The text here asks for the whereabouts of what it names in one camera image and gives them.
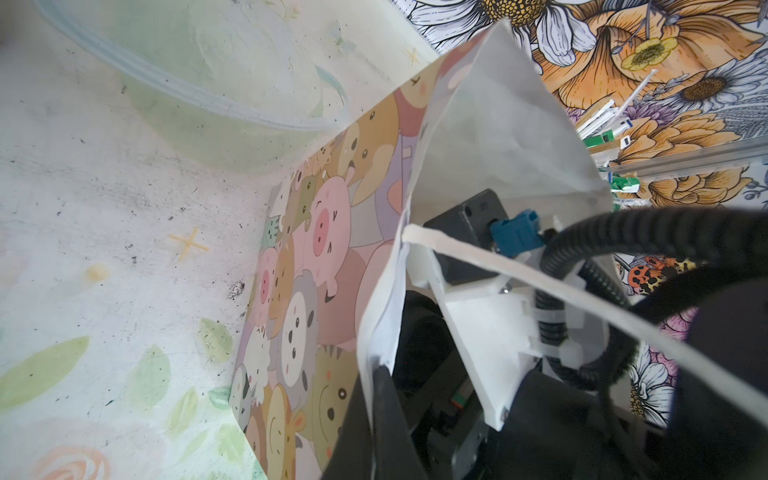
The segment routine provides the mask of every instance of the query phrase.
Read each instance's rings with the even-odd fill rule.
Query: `transparent plastic container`
[[[120,72],[131,103],[161,136],[205,164],[273,170],[351,121],[339,82],[309,60],[264,1],[36,5]]]

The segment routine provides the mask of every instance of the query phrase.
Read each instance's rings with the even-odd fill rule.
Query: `white plastic stick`
[[[567,285],[534,268],[468,243],[455,240],[443,232],[410,224],[402,231],[404,242],[416,243],[435,252],[463,260],[492,272],[503,273],[552,296],[593,313],[611,325],[655,346],[683,369],[693,373],[714,392],[768,428],[768,398],[750,384],[732,375],[692,346],[665,336],[639,316],[613,303]]]
[[[616,112],[616,116],[614,118],[619,118],[621,116],[621,114],[623,114],[624,111],[627,110],[627,107],[630,106],[630,104],[632,103],[634,98],[637,97],[637,95],[640,94],[640,91],[643,88],[645,88],[645,86],[648,84],[648,82],[650,81],[650,78],[653,77],[658,72],[659,71],[656,68],[654,68],[653,70],[650,71],[650,73],[648,74],[648,76],[646,78],[643,78],[643,81],[640,82],[640,84],[637,86],[637,88],[634,89],[634,91],[632,92],[632,95],[627,97],[627,100],[625,100],[624,103],[621,104],[621,106],[619,107],[618,111]]]

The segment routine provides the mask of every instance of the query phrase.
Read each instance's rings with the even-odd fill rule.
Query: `white daisy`
[[[392,0],[418,30],[443,53],[469,40],[491,23],[508,17],[520,48],[531,57],[531,31],[538,49],[551,63],[567,67],[575,51],[589,51],[597,39],[587,24],[563,4],[588,0]],[[541,73],[541,67],[535,64]]]
[[[660,103],[677,111],[701,110],[705,114],[750,103],[751,96],[765,94],[761,87],[768,76],[766,54],[768,51],[762,50],[741,61],[733,59]]]
[[[667,426],[674,387],[666,385],[667,367],[651,362],[647,343],[643,343],[634,364],[629,366],[629,376],[632,381],[631,410],[649,422]]]

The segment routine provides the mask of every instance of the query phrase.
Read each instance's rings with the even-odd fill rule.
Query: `black cable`
[[[594,269],[600,269],[590,257],[621,251],[708,261],[710,266],[701,272],[676,277],[669,286],[657,289],[652,299],[647,298],[630,308],[658,323],[717,291],[724,283],[764,276],[768,272],[767,233],[768,216],[760,212],[691,208],[626,210],[576,223],[551,238],[541,258],[541,270],[561,280],[578,261],[586,260],[587,269],[582,267],[579,274],[586,277],[588,291],[626,308],[627,300],[623,292],[617,295],[613,282],[591,276],[599,276]],[[562,302],[546,292],[537,290],[535,299],[539,309],[563,309]],[[542,338],[546,336],[547,343],[559,345],[567,337],[567,328],[564,323],[559,329],[551,325],[540,324]],[[657,471],[656,465],[635,448],[621,428],[610,394],[610,385],[623,373],[634,347],[633,339],[612,330],[606,350],[591,364],[576,370],[563,367],[559,359],[548,357],[548,361],[566,383],[578,388],[597,388],[611,437],[635,471],[643,478],[650,478]]]
[[[656,325],[730,285],[760,276],[726,266],[703,265],[667,279],[651,294],[632,306],[631,311]]]
[[[541,271],[562,279],[577,262],[614,252],[706,260],[711,266],[726,265],[738,275],[762,276],[768,273],[768,216],[762,212],[696,207],[624,210],[598,215],[552,237],[541,258]],[[623,292],[617,293],[618,286],[612,282],[588,280],[588,285],[613,303],[616,295],[623,296]],[[535,302],[541,310],[563,309],[560,300],[540,290],[536,292]],[[540,324],[540,332],[542,341],[552,345],[559,345],[568,336],[564,325],[553,330],[551,324]],[[617,347],[617,342],[609,338],[606,350]],[[577,370],[563,367],[556,359],[548,358],[548,361],[565,382],[581,389],[596,389],[604,358],[605,354]],[[628,364],[626,359],[620,361]]]

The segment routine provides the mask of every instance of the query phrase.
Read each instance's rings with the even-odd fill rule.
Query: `cartoon pig face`
[[[277,254],[277,264],[270,295],[270,306],[266,334],[273,338],[283,328],[288,303],[293,292],[293,238],[288,237],[283,248]]]
[[[425,108],[435,90],[437,74],[445,57],[440,57],[400,86],[402,96],[415,108]]]
[[[310,421],[315,456],[322,470],[328,466],[339,439],[357,374],[357,357],[354,352],[335,346],[323,346],[317,351]]]
[[[301,408],[312,391],[317,352],[317,291],[312,274],[304,270],[293,281],[293,296],[282,333],[272,342],[270,357],[277,382],[286,388],[291,408]]]
[[[256,273],[256,295],[251,302],[248,320],[256,326],[265,326],[270,308],[272,286],[275,281],[275,268],[277,267],[277,250],[274,247],[267,248],[259,255],[258,270]]]
[[[235,370],[235,376],[232,379],[232,389],[230,390],[230,407],[232,407],[232,413],[235,415],[237,424],[241,429],[245,429],[248,426],[248,420],[250,419],[248,387],[245,367],[241,365]]]
[[[346,183],[331,177],[312,202],[312,221],[304,243],[304,268],[312,272],[315,284],[328,285],[328,296],[336,295],[336,274],[349,249],[351,207]]]
[[[266,337],[266,327],[255,328],[250,333],[245,347],[243,366],[248,378],[248,398],[250,404],[264,401],[264,387],[269,382],[266,370],[270,365],[270,339]]]

